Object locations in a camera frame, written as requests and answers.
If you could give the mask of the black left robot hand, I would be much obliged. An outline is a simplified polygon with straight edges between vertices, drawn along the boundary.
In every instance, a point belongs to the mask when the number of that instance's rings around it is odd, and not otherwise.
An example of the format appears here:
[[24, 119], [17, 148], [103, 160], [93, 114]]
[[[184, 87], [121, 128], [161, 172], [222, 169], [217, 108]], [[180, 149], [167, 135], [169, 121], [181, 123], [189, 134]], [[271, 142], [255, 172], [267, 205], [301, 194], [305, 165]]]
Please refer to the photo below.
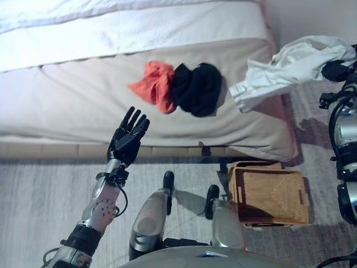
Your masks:
[[107, 162], [118, 160], [126, 167], [132, 164], [138, 154], [141, 139], [146, 134], [150, 121], [141, 110], [129, 108], [107, 149]]

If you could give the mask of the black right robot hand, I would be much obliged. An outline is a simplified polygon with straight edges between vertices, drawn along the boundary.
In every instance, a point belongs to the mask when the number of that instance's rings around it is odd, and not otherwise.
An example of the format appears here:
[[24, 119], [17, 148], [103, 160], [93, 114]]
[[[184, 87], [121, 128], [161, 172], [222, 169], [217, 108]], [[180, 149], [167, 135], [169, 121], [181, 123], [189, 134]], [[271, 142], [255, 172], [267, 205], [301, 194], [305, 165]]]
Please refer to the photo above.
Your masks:
[[328, 62], [322, 68], [321, 74], [332, 82], [356, 83], [356, 56], [351, 63], [342, 60]]

